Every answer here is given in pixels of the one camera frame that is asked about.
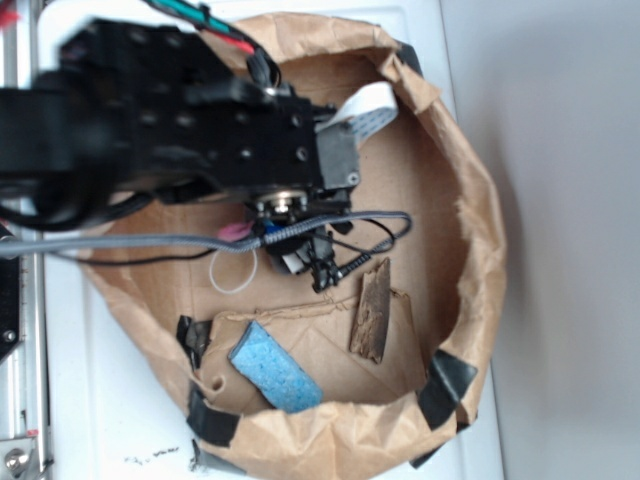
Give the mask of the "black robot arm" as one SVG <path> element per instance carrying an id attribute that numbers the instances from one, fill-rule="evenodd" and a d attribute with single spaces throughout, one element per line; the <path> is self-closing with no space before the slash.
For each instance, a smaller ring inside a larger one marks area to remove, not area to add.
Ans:
<path id="1" fill-rule="evenodd" d="M 256 246 L 297 255 L 316 291 L 351 272 L 327 227 L 351 228 L 354 132 L 271 87 L 262 52 L 244 78 L 195 34 L 95 20 L 58 58 L 30 88 L 1 92 L 1 196 L 32 204 L 5 220 L 63 232 L 216 197 L 252 210 Z"/>

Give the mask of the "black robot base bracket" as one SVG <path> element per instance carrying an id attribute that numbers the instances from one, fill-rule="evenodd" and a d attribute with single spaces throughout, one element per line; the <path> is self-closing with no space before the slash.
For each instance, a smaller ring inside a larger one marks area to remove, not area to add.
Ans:
<path id="1" fill-rule="evenodd" d="M 1 254 L 1 362 L 21 341 L 21 260 Z"/>

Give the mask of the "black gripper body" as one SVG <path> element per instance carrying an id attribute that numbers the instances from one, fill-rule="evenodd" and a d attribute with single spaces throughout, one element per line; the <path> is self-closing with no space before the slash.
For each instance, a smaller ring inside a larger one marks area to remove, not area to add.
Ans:
<path id="1" fill-rule="evenodd" d="M 285 274 L 310 272 L 312 288 L 319 293 L 340 281 L 335 261 L 333 235 L 324 224 L 296 233 L 296 226 L 325 215 L 350 212 L 352 189 L 248 187 L 244 190 L 247 217 L 254 221 L 252 234 L 271 257 L 274 267 Z"/>

